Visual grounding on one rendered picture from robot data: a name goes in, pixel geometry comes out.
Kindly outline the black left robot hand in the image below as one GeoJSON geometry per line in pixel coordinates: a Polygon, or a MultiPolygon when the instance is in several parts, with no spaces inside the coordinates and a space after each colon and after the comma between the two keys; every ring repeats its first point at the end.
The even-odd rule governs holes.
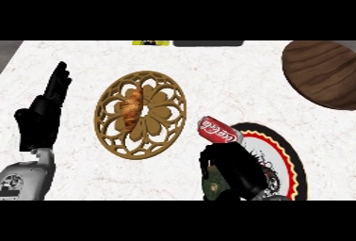
{"type": "Polygon", "coordinates": [[[15,111],[20,128],[20,151],[52,148],[60,133],[61,108],[73,79],[67,64],[60,63],[54,70],[45,93],[36,96],[29,108],[15,111]]]}

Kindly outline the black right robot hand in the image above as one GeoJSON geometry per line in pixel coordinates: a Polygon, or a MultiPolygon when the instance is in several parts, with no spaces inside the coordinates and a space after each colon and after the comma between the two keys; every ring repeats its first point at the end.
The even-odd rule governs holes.
{"type": "Polygon", "coordinates": [[[230,189],[215,201],[240,201],[241,199],[250,201],[270,187],[256,157],[239,142],[208,145],[202,152],[200,163],[203,178],[208,177],[208,165],[215,164],[230,184],[230,189]]]}

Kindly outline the dark green squash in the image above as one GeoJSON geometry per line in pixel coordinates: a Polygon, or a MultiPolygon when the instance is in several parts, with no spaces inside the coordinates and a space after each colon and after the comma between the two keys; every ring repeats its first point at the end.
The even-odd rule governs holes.
{"type": "Polygon", "coordinates": [[[230,189],[230,184],[215,164],[208,165],[206,173],[208,177],[203,178],[203,194],[209,201],[215,201],[230,189]]]}

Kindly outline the black rimmed patterned plate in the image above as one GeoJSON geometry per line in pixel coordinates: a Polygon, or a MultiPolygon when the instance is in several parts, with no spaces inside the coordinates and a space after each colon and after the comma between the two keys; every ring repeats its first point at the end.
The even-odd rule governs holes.
{"type": "Polygon", "coordinates": [[[243,122],[233,125],[244,134],[243,146],[258,157],[270,188],[265,196],[286,196],[292,201],[308,200],[308,179],[304,164],[293,145],[268,126],[243,122]]]}

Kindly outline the brown wooden bowl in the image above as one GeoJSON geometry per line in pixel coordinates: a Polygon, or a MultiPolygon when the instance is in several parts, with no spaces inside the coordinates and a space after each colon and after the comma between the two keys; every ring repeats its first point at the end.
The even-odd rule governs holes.
{"type": "Polygon", "coordinates": [[[283,71],[298,93],[314,103],[356,110],[356,53],[333,40],[295,40],[283,51],[283,71]]]}

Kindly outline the red soda can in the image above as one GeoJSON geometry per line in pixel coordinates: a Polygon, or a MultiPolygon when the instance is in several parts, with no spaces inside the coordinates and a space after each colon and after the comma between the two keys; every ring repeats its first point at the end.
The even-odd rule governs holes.
{"type": "Polygon", "coordinates": [[[199,133],[213,143],[243,143],[243,133],[210,116],[199,122],[199,133]]]}

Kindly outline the brown croissant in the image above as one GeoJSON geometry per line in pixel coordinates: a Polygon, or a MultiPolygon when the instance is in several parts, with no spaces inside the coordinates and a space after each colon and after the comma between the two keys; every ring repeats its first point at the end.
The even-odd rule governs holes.
{"type": "Polygon", "coordinates": [[[140,121],[141,112],[144,107],[144,89],[137,88],[132,92],[129,99],[120,103],[123,112],[126,130],[131,133],[140,121]]]}

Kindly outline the gold lattice trivet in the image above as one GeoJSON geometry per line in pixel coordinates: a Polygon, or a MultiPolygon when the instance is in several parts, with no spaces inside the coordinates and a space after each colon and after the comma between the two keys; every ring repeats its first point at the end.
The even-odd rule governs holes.
{"type": "Polygon", "coordinates": [[[120,157],[141,160],[163,153],[179,138],[185,121],[184,91],[165,73],[134,72],[107,88],[97,104],[95,132],[107,150],[120,157]],[[137,88],[144,89],[144,107],[129,133],[120,103],[129,99],[137,88]]]}

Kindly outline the yellow object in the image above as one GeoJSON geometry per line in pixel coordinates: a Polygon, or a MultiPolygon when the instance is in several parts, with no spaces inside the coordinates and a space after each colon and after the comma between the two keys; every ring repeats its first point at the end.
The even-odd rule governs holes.
{"type": "Polygon", "coordinates": [[[153,46],[169,46],[169,40],[135,40],[132,45],[153,45],[153,46]]]}

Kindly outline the dark grey flat object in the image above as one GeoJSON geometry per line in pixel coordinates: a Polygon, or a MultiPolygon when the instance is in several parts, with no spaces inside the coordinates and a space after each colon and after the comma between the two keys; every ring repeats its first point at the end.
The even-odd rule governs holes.
{"type": "Polygon", "coordinates": [[[174,40],[176,47],[236,47],[244,40],[174,40]]]}

